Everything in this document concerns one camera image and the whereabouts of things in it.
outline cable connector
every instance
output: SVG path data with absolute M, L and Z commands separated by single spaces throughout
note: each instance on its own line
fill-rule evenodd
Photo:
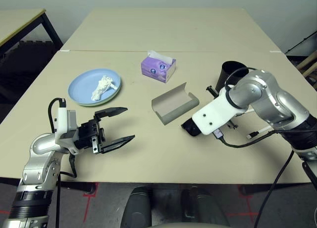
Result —
M 217 130 L 213 131 L 212 133 L 216 137 L 217 140 L 219 140 L 221 137 L 223 137 L 223 133 L 221 132 L 220 129 L 217 129 Z
M 251 138 L 257 136 L 258 134 L 259 134 L 258 131 L 251 132 L 250 134 L 247 135 L 247 139 L 250 140 Z

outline black cable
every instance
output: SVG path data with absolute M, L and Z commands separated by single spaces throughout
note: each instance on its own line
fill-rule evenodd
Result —
M 261 137 L 255 139 L 255 140 L 253 140 L 253 141 L 251 141 L 251 142 L 248 142 L 248 143 L 246 143 L 246 144 L 243 144 L 243 145 L 231 145 L 231 144 L 228 144 L 228 143 L 224 140 L 223 137 L 220 137 L 219 140 L 220 140 L 224 145 L 226 145 L 226 146 L 233 147 L 233 148 L 243 148 L 243 147 L 247 147 L 247 146 L 253 145 L 253 144 L 255 144 L 255 143 L 258 143 L 259 141 L 261 141 L 261 140 L 263 140 L 263 139 L 265 139 L 265 138 L 268 138 L 269 136 L 271 136 L 271 135 L 273 135 L 273 134 L 275 134 L 275 133 L 276 133 L 276 132 L 274 132 L 274 130 L 273 130 L 273 131 L 270 131 L 270 132 L 268 132 L 267 134 L 265 134 L 265 135 L 263 135 L 263 136 L 261 136 Z
M 51 125 L 51 130 L 52 133 L 55 133 L 55 129 L 54 129 L 54 123 L 53 123 L 53 118 L 52 118 L 52 106 L 55 102 L 59 101 L 59 107 L 60 108 L 65 108 L 66 107 L 66 101 L 63 98 L 54 98 L 50 104 L 49 104 L 49 108 L 48 108 L 48 114 L 49 114 L 49 120 L 50 120 L 50 125 Z
M 292 157 L 294 155 L 294 151 L 292 150 L 291 154 L 289 155 L 287 161 L 285 162 L 285 164 L 283 165 L 283 167 L 281 168 L 280 172 L 278 173 L 276 179 L 274 180 L 274 183 L 272 184 L 271 188 L 269 189 L 265 199 L 263 200 L 262 202 L 262 205 L 260 207 L 260 210 L 259 210 L 259 213 L 258 213 L 258 216 L 257 216 L 257 219 L 256 219 L 256 222 L 254 223 L 254 228 L 257 228 L 258 227 L 258 223 L 259 223 L 259 220 L 260 220 L 260 217 L 262 215 L 262 211 L 264 209 L 264 206 L 266 204 L 266 202 L 268 201 L 268 198 L 269 196 L 271 195 L 271 193 L 273 192 L 273 189 L 275 188 L 275 185 L 277 184 L 279 178 L 281 177 L 282 173 L 284 172 L 284 170 L 286 169 L 286 167 L 288 166 L 289 162 L 291 161 Z
M 49 114 L 49 121 L 50 121 L 50 125 L 51 125 L 51 131 L 52 133 L 55 133 L 55 128 L 54 128 L 54 123 L 53 123 L 53 117 L 52 117 L 52 106 L 55 102 L 59 101 L 59 107 L 60 108 L 65 108 L 66 107 L 66 101 L 64 98 L 54 98 L 50 104 L 49 104 L 49 108 L 48 108 L 48 114 Z M 61 171 L 57 177 L 57 198 L 56 198 L 56 218 L 55 218 L 55 228 L 59 228 L 59 207 L 60 207 L 60 175 L 64 174 L 73 178 L 77 177 L 77 172 L 76 172 L 76 168 L 75 168 L 75 156 L 70 153 L 69 154 L 69 163 L 70 163 L 70 167 L 73 171 L 73 174 L 68 173 L 68 172 L 63 172 Z
M 224 88 L 226 89 L 226 91 L 229 91 L 229 90 L 230 90 L 230 87 L 228 86 L 229 79 L 230 79 L 234 74 L 236 74 L 237 72 L 242 71 L 242 70 L 245 70 L 245 69 L 258 70 L 258 69 L 256 69 L 256 68 L 251 68 L 251 67 L 242 67 L 242 68 L 236 69 L 235 71 L 233 71 L 232 74 L 230 74 L 230 75 L 227 77 L 226 81 L 224 82 Z
M 290 52 L 292 49 L 294 49 L 295 47 L 297 47 L 298 45 L 300 45 L 302 42 L 304 42 L 305 40 L 307 40 L 309 37 L 313 36 L 314 34 L 316 34 L 317 31 L 313 32 L 312 34 L 310 34 L 308 37 L 304 38 L 300 43 L 296 44 L 295 46 L 293 46 L 292 48 L 290 48 L 289 50 L 287 50 L 285 52 L 285 54 L 287 54 L 288 52 Z
M 60 174 L 57 177 L 57 199 L 56 199 L 56 218 L 55 228 L 59 228 L 59 207 L 60 207 Z
M 259 141 L 265 139 L 265 138 L 268 138 L 269 136 L 273 135 L 273 134 L 278 134 L 278 133 L 308 133 L 308 132 L 317 132 L 317 130 L 272 130 L 272 131 L 269 131 L 267 134 L 253 140 L 253 141 L 250 141 L 246 144 L 243 144 L 243 145 L 232 145 L 232 144 L 228 144 L 224 137 L 220 137 L 219 140 L 226 146 L 229 146 L 229 147 L 232 147 L 232 148 L 244 148 L 244 147 L 247 147 L 247 146 L 250 146 L 250 145 L 253 145 L 255 143 L 258 143 Z

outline wooden chair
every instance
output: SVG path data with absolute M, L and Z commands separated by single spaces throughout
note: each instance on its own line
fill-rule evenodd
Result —
M 297 69 L 302 73 L 302 75 L 306 77 L 312 77 L 317 80 L 317 75 L 314 74 L 314 71 L 317 69 L 317 51 L 313 52 L 310 56 L 308 56 L 303 62 L 301 62 Z M 317 82 L 313 85 L 315 89 L 317 89 Z

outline usb connector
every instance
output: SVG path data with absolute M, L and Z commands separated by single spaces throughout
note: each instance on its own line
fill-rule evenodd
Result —
M 216 139 L 220 139 L 221 137 L 223 137 L 223 133 L 221 132 L 220 129 L 217 129 L 217 130 L 213 131 L 212 133 L 216 137 Z

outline gray carpet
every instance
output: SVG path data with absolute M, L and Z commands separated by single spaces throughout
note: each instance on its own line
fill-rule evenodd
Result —
M 134 187 L 141 184 L 99 183 L 97 192 L 85 196 L 76 190 L 61 190 L 61 228 L 119 228 L 125 204 Z M 181 220 L 180 193 L 190 185 L 154 184 L 153 225 Z M 237 185 L 201 185 L 219 202 L 233 228 L 252 228 L 265 192 L 243 196 Z M 15 187 L 0 184 L 0 225 L 15 196 Z M 50 207 L 49 228 L 55 226 L 56 192 Z M 272 193 L 259 228 L 314 228 L 317 193 L 311 184 Z

